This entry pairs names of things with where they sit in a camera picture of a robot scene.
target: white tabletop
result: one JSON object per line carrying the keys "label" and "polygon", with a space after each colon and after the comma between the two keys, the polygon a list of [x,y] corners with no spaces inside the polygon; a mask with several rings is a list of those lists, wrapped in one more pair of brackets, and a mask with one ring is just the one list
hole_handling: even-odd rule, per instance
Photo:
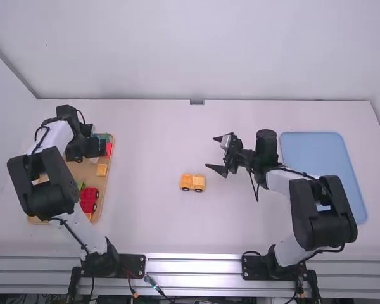
{"label": "white tabletop", "polygon": [[[380,255],[380,126],[369,102],[207,100],[204,106],[191,106],[189,101],[44,101],[38,122],[54,116],[55,106],[64,103],[80,109],[98,132],[115,136],[96,227],[118,251],[265,252],[285,238],[292,226],[284,197],[261,190],[257,203],[244,169],[224,179],[204,166],[222,163],[223,151],[212,137],[235,132],[245,148],[253,149],[256,131],[272,129],[278,135],[335,131],[343,136],[369,216],[357,241],[341,255]],[[204,174],[206,191],[181,191],[186,172]],[[0,255],[78,252],[59,229],[27,222],[9,179],[0,197]]]}

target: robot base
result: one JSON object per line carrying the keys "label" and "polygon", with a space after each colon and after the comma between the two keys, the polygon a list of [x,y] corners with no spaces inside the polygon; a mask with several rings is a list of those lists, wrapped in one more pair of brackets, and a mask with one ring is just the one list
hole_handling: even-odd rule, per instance
{"label": "robot base", "polygon": [[[120,267],[117,270],[117,273],[111,277],[116,277],[119,279],[127,279],[129,276],[130,279],[142,279],[145,276],[145,255],[129,255],[119,253],[120,256]],[[82,277],[107,277],[101,276],[89,271],[85,271],[82,274]]]}
{"label": "robot base", "polygon": [[271,274],[264,256],[246,255],[242,257],[242,278],[245,281],[295,281],[296,276],[306,273],[305,263],[282,268],[282,271]]}

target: red toy car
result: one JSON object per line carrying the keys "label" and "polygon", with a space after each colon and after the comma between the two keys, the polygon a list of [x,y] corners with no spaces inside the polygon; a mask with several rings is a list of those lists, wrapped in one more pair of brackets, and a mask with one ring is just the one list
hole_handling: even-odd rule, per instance
{"label": "red toy car", "polygon": [[80,192],[80,206],[84,213],[93,213],[97,209],[96,200],[100,193],[96,188],[84,188]]}

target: metal frame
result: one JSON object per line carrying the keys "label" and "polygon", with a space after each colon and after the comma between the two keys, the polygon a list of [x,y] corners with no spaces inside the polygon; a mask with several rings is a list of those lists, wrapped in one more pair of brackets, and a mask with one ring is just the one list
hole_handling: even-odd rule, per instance
{"label": "metal frame", "polygon": [[[282,296],[293,294],[288,281],[244,281],[240,255],[147,254],[146,272],[169,296]],[[323,298],[380,298],[380,257],[354,260],[319,258],[307,262],[315,269]],[[67,292],[77,256],[0,256],[0,293]],[[83,278],[79,293],[90,293],[92,281]],[[140,295],[158,295],[143,280],[133,279]],[[309,287],[305,286],[307,295]],[[130,295],[126,279],[95,280],[94,294]]]}

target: green toy block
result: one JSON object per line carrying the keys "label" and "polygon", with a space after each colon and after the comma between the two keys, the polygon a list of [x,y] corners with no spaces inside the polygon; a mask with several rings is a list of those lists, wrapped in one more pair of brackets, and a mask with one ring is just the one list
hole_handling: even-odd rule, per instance
{"label": "green toy block", "polygon": [[84,182],[78,182],[77,183],[77,189],[79,189],[79,191],[83,190],[85,188],[86,184]]}

